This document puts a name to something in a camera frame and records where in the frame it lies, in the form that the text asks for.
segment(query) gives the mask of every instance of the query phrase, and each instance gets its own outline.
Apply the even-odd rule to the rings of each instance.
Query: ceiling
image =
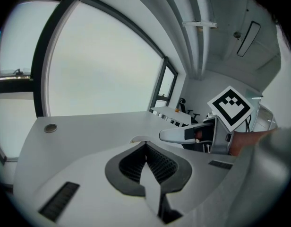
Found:
[[[201,20],[197,0],[190,0],[197,21]],[[211,29],[207,70],[238,79],[263,91],[280,68],[276,27],[269,13],[254,0],[210,0],[210,13],[217,29]],[[251,21],[261,25],[252,45],[243,57],[237,51]],[[233,34],[241,33],[236,39]],[[199,56],[202,64],[203,36],[198,30]]]

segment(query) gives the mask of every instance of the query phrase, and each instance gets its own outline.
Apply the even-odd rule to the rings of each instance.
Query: round hole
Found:
[[[51,124],[48,124],[48,125],[44,128],[44,131],[45,131],[46,133],[52,133],[52,132],[56,131],[56,129],[57,129],[57,125],[51,123]]]

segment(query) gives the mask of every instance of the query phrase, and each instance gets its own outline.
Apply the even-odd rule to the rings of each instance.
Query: black vent slot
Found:
[[[146,148],[146,162],[159,184],[171,177],[178,168],[175,161],[150,146]]]
[[[120,161],[119,169],[122,174],[139,183],[142,169],[145,166],[145,147],[140,147]]]
[[[228,170],[230,170],[232,167],[232,164],[230,164],[230,163],[225,163],[225,162],[215,161],[215,160],[209,162],[209,164],[212,166],[216,166],[216,167],[220,167],[220,168],[224,168],[224,169],[228,169]]]
[[[55,222],[62,211],[66,208],[78,188],[78,184],[66,182],[46,203],[46,205],[39,210],[39,213]]]

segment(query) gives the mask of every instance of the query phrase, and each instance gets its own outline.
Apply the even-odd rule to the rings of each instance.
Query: office chair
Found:
[[[185,113],[185,114],[189,114],[190,112],[194,111],[194,110],[188,109],[188,112],[187,112],[186,109],[185,109],[185,105],[184,105],[185,102],[186,102],[186,101],[185,101],[184,98],[181,98],[180,101],[179,101],[179,105],[180,105],[181,111],[182,111],[183,113]],[[197,121],[195,118],[196,118],[196,116],[199,115],[199,114],[194,113],[193,115],[194,115],[194,117],[191,116],[191,118],[192,118],[192,124],[194,124],[194,123],[198,123],[198,121]]]

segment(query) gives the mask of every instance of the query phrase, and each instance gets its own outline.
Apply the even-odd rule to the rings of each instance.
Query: desk surface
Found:
[[[186,113],[183,113],[180,111],[175,112],[175,109],[170,108],[170,107],[156,107],[156,108],[151,108],[151,109],[163,115],[166,115],[169,118],[174,119],[180,123],[192,125],[191,115],[188,115]]]
[[[57,130],[45,133],[54,123]],[[73,161],[96,152],[127,145],[136,136],[159,139],[159,132],[176,128],[150,112],[39,117],[20,153],[14,196],[29,203],[35,191]]]

